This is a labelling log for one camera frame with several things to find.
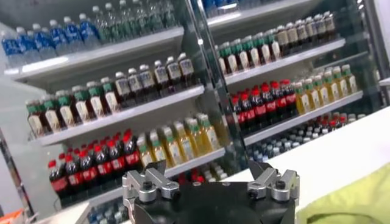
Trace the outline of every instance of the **soda bottle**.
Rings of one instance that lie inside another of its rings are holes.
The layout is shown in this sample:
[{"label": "soda bottle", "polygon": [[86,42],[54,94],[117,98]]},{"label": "soda bottle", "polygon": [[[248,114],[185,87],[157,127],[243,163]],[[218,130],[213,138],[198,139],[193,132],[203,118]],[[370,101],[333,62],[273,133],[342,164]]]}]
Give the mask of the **soda bottle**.
[{"label": "soda bottle", "polygon": [[63,18],[65,23],[65,33],[69,40],[69,48],[72,52],[84,51],[85,46],[77,26],[72,22],[71,18],[66,16]]},{"label": "soda bottle", "polygon": [[80,18],[80,33],[84,40],[85,47],[89,50],[100,47],[99,34],[96,26],[87,20],[84,13],[79,15]]},{"label": "soda bottle", "polygon": [[270,125],[275,124],[278,122],[278,114],[276,110],[276,101],[273,98],[272,94],[269,92],[268,86],[262,86],[261,87],[261,97],[264,99],[264,102],[266,104],[266,111],[267,111],[267,120]]},{"label": "soda bottle", "polygon": [[54,58],[57,56],[54,50],[54,43],[51,38],[41,30],[41,26],[37,23],[32,25],[34,30],[35,44],[42,60]]}]

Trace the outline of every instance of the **plastic bottle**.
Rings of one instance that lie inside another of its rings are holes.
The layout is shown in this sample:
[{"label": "plastic bottle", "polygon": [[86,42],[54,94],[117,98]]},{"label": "plastic bottle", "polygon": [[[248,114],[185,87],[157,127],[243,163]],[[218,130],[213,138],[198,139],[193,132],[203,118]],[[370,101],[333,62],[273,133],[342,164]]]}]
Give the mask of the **plastic bottle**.
[{"label": "plastic bottle", "polygon": [[65,33],[69,40],[69,48],[72,52],[84,51],[85,46],[77,26],[72,22],[71,18],[66,16],[63,18],[65,23]]},{"label": "plastic bottle", "polygon": [[27,64],[40,61],[41,56],[38,52],[34,38],[28,36],[23,27],[17,27],[16,31],[18,32],[18,44],[23,53],[24,61]]},{"label": "plastic bottle", "polygon": [[87,20],[84,13],[79,15],[80,18],[80,33],[84,40],[84,45],[87,49],[95,49],[100,47],[99,33],[96,26]]}]

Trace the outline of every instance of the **beverage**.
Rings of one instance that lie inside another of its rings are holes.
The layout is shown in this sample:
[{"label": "beverage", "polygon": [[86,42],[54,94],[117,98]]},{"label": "beverage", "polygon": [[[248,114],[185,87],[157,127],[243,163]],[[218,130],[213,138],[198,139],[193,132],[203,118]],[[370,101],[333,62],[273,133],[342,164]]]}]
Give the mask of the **beverage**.
[{"label": "beverage", "polygon": [[84,42],[77,26],[72,22],[71,18],[66,16],[63,18],[65,23],[65,33],[69,40],[69,48],[72,52],[85,50]]},{"label": "beverage", "polygon": [[89,50],[100,47],[99,33],[95,25],[87,20],[87,16],[84,13],[81,13],[79,18],[80,33],[85,47]]}]

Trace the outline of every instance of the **yellow juice bottle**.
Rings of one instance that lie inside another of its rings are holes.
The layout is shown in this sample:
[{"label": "yellow juice bottle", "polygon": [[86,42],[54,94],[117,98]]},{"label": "yellow juice bottle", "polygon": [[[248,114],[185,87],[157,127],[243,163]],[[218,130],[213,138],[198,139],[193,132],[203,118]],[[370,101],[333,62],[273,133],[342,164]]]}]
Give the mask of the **yellow juice bottle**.
[{"label": "yellow juice bottle", "polygon": [[137,141],[136,145],[141,155],[141,162],[144,167],[146,167],[149,163],[155,162],[153,154],[149,150],[149,147],[146,144],[145,134],[141,134]]},{"label": "yellow juice bottle", "polygon": [[319,98],[319,94],[318,94],[317,90],[315,90],[313,88],[312,79],[305,80],[305,92],[306,92],[307,96],[309,97],[309,103],[310,103],[311,110],[316,110],[322,106],[320,98]]},{"label": "yellow juice bottle", "polygon": [[319,93],[319,99],[321,101],[321,104],[322,105],[328,104],[329,103],[328,89],[325,85],[322,84],[322,77],[320,74],[314,77],[314,88]]},{"label": "yellow juice bottle", "polygon": [[337,89],[339,91],[340,98],[348,96],[347,81],[341,77],[340,66],[334,67],[332,73],[333,73],[333,81],[337,83]]},{"label": "yellow juice bottle", "polygon": [[358,91],[358,86],[356,84],[356,78],[351,72],[350,65],[343,65],[341,67],[342,69],[342,76],[347,81],[347,86],[349,93],[355,93]]},{"label": "yellow juice bottle", "polygon": [[332,71],[326,71],[325,74],[325,86],[328,89],[329,100],[331,102],[339,100],[339,89],[337,83],[333,81]]},{"label": "yellow juice bottle", "polygon": [[166,154],[166,151],[164,147],[161,145],[160,140],[158,139],[157,132],[155,130],[152,130],[149,139],[151,140],[152,143],[152,152],[154,154],[154,158],[156,161],[161,161],[165,160],[166,161],[166,167],[171,166],[171,162],[168,159],[168,156]]},{"label": "yellow juice bottle", "polygon": [[169,157],[172,162],[172,167],[177,166],[184,162],[182,152],[180,151],[179,144],[173,138],[171,128],[164,126],[162,128],[165,137],[165,148],[168,151]]},{"label": "yellow juice bottle", "polygon": [[305,113],[310,112],[310,103],[309,103],[309,97],[307,94],[303,91],[302,82],[297,82],[295,84],[295,90],[296,90],[296,99],[297,99],[297,109],[299,114],[303,115]]},{"label": "yellow juice bottle", "polygon": [[174,123],[175,130],[176,130],[176,139],[179,143],[179,147],[181,151],[183,152],[183,156],[186,161],[189,161],[196,156],[196,152],[193,149],[192,143],[190,141],[190,138],[185,133],[184,125],[180,122]]}]

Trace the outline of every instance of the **metal shelf edge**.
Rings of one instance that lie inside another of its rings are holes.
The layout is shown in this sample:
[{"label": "metal shelf edge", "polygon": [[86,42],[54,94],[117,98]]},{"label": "metal shelf edge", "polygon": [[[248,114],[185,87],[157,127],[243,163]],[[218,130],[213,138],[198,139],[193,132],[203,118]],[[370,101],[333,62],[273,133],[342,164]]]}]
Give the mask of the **metal shelf edge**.
[{"label": "metal shelf edge", "polygon": [[258,133],[255,133],[251,136],[248,136],[246,138],[244,138],[244,143],[245,145],[251,145],[253,143],[256,143],[258,141],[261,141],[265,138],[268,138],[272,135],[275,135],[277,133],[280,133],[282,131],[285,131],[287,129],[290,129],[292,127],[295,127],[296,125],[299,125],[301,123],[304,123],[308,120],[311,120],[311,119],[314,119],[324,113],[328,113],[332,110],[335,110],[339,107],[342,107],[344,105],[347,105],[349,103],[352,103],[358,99],[361,99],[363,97],[363,92],[362,91],[358,91],[356,93],[353,93],[347,97],[344,97],[342,99],[339,99],[333,103],[330,103],[324,107],[321,107],[319,109],[316,109],[314,111],[311,111],[307,114],[304,114],[304,115],[301,115],[301,116],[298,116],[298,117],[295,117],[295,118],[292,118],[290,120],[287,120],[281,124],[278,124],[274,127],[271,127],[267,130],[264,130],[264,131],[261,131],[261,132],[258,132]]}]

